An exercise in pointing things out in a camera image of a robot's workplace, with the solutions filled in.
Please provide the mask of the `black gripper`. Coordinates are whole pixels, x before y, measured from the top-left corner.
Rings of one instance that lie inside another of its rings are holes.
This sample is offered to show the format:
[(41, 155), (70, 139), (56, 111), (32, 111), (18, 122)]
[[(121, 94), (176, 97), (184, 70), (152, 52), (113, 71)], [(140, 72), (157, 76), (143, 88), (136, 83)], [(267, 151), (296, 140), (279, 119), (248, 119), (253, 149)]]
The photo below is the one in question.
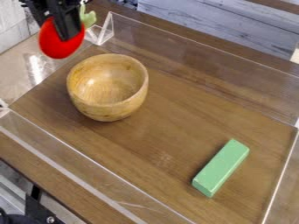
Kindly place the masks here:
[(70, 40), (81, 31), (78, 7), (86, 0), (18, 0), (28, 8), (37, 25), (53, 14), (54, 28), (61, 41)]

